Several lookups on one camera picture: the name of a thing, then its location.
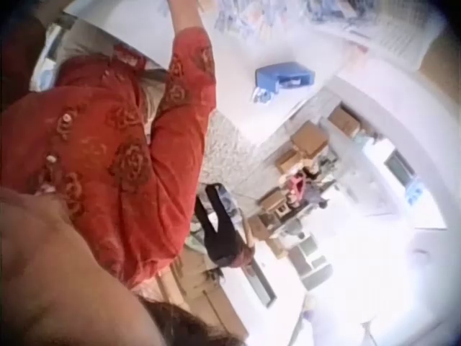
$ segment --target red embroidered top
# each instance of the red embroidered top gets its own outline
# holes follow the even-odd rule
[[[201,28],[176,36],[150,145],[146,100],[124,63],[72,58],[53,89],[28,92],[44,42],[36,19],[2,42],[1,184],[56,187],[98,262],[132,288],[167,266],[189,233],[215,108],[210,41]]]

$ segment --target tiled floor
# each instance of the tiled floor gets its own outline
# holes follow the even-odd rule
[[[221,182],[245,214],[257,212],[258,201],[278,185],[280,173],[274,163],[290,148],[290,136],[306,121],[317,123],[330,115],[339,103],[335,94],[322,89],[260,146],[251,144],[216,112],[210,121],[200,182]]]

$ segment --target dark hair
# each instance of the dark hair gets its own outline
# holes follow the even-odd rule
[[[140,298],[166,346],[245,346],[239,338],[208,326],[203,320],[170,303],[147,301]]]
[[[322,200],[318,206],[322,209],[326,209],[326,207],[328,207],[328,201],[327,200]]]

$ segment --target desk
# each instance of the desk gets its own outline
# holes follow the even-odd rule
[[[158,13],[154,0],[76,0],[67,9],[167,67],[174,38],[170,17]],[[213,44],[218,81],[218,110],[254,144],[263,143],[347,62],[351,46],[343,40],[300,26],[274,33],[270,42],[247,42],[214,29],[215,13],[202,19]],[[313,86],[282,90],[268,105],[251,95],[257,68],[297,61],[315,71]]]

